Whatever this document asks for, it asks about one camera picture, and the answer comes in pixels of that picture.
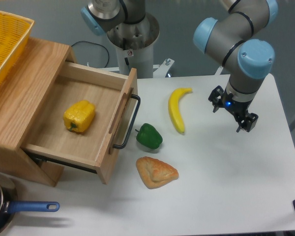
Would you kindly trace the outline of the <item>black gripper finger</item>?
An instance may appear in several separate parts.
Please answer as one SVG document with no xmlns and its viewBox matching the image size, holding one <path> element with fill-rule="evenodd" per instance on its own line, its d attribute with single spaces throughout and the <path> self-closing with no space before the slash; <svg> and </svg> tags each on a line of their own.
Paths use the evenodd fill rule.
<svg viewBox="0 0 295 236">
<path fill-rule="evenodd" d="M 238 123 L 238 128 L 236 132 L 238 133 L 240 130 L 244 130 L 246 132 L 250 132 L 256 125 L 256 116 L 245 116 L 245 117 L 237 117 L 236 121 Z"/>
<path fill-rule="evenodd" d="M 215 89 L 212 90 L 211 94 L 209 95 L 208 100 L 213 105 L 214 113 L 218 111 L 219 108 L 223 108 L 222 97 L 223 97 L 223 89 L 221 86 L 217 86 Z"/>
</svg>

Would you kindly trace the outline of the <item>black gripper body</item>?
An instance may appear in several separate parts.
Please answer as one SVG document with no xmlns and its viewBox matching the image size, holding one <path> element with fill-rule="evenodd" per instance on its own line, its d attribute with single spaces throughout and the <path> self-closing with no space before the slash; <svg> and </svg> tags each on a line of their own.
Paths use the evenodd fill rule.
<svg viewBox="0 0 295 236">
<path fill-rule="evenodd" d="M 252 100 L 246 101 L 246 102 L 236 101 L 234 93 L 232 92 L 227 93 L 226 90 L 223 90 L 222 102 L 223 102 L 223 108 L 234 117 L 235 121 L 237 117 L 255 115 L 256 122 L 257 122 L 259 118 L 258 115 L 255 113 L 250 113 L 248 111 L 248 108 L 250 104 L 252 103 Z"/>
</svg>

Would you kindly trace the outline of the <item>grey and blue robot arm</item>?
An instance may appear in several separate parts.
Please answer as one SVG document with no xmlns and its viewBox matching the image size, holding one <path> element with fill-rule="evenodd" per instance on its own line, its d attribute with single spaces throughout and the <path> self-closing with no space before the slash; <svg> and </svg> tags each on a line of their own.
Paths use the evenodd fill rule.
<svg viewBox="0 0 295 236">
<path fill-rule="evenodd" d="M 254 35 L 276 18 L 278 4 L 274 0 L 224 0 L 222 4 L 228 17 L 204 19 L 193 42 L 231 74 L 225 88 L 216 87 L 209 95 L 214 110 L 224 108 L 239 130 L 249 132 L 258 116 L 248 108 L 275 59 L 272 46 Z M 106 35 L 114 45 L 121 74 L 135 68 L 139 78 L 152 77 L 153 45 L 160 29 L 143 0 L 92 0 L 81 9 L 81 16 L 95 35 Z"/>
</svg>

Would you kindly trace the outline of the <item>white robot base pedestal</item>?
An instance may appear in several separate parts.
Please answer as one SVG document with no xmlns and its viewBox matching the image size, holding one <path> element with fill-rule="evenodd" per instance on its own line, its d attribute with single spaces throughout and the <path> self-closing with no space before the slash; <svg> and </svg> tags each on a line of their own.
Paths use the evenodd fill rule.
<svg viewBox="0 0 295 236">
<path fill-rule="evenodd" d="M 121 23 L 108 31 L 106 36 L 115 47 L 119 73 L 128 75 L 135 68 L 139 79 L 168 76 L 174 60 L 167 58 L 158 66 L 153 62 L 154 44 L 159 35 L 159 23 L 149 13 L 139 23 Z"/>
</svg>

